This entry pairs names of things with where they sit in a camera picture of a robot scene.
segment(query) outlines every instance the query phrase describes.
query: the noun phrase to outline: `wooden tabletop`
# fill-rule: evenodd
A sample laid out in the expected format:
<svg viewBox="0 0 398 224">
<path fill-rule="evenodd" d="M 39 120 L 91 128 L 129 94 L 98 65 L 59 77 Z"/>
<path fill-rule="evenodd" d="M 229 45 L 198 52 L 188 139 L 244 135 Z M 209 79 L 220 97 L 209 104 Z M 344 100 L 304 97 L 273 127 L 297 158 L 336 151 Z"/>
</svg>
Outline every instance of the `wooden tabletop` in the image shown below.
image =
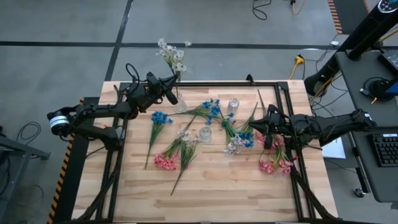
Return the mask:
<svg viewBox="0 0 398 224">
<path fill-rule="evenodd" d="M 303 81 L 288 81 L 290 97 L 295 114 L 311 114 Z M 119 82 L 105 82 L 100 104 L 113 104 L 116 94 L 113 85 Z M 210 98 L 221 100 L 225 113 L 228 101 L 238 98 L 240 106 L 235 126 L 243 124 L 250 116 L 256 102 L 255 119 L 262 117 L 260 90 L 265 106 L 276 105 L 273 87 L 179 87 L 188 108 L 194 108 Z M 279 172 L 269 175 L 260 171 L 258 159 L 262 146 L 255 143 L 251 149 L 243 149 L 238 155 L 227 155 L 225 131 L 219 123 L 213 123 L 212 141 L 197 147 L 198 156 L 172 196 L 172 187 L 178 177 L 177 171 L 160 170 L 154 165 L 154 156 L 162 152 L 192 119 L 189 115 L 174 116 L 174 123 L 165 126 L 157 138 L 150 154 L 149 165 L 144 170 L 149 146 L 154 111 L 174 113 L 174 107 L 167 101 L 153 105 L 146 114 L 140 114 L 129 122 L 124 147 L 123 163 L 119 180 L 118 197 L 114 222 L 272 222 L 297 221 L 292 184 L 289 175 Z M 95 120 L 95 126 L 111 126 L 113 118 Z M 203 118 L 196 118 L 190 127 L 193 133 L 205 126 Z M 311 142 L 319 146 L 318 141 Z M 100 141 L 90 143 L 88 153 L 103 146 Z M 328 175 L 317 149 L 303 150 L 310 187 L 319 201 L 333 215 L 337 216 Z M 76 198 L 73 218 L 79 217 L 100 191 L 106 151 L 92 154 L 85 161 L 80 187 Z M 303 211 L 308 216 L 304 194 L 301 191 Z M 105 203 L 104 215 L 108 204 Z"/>
</svg>

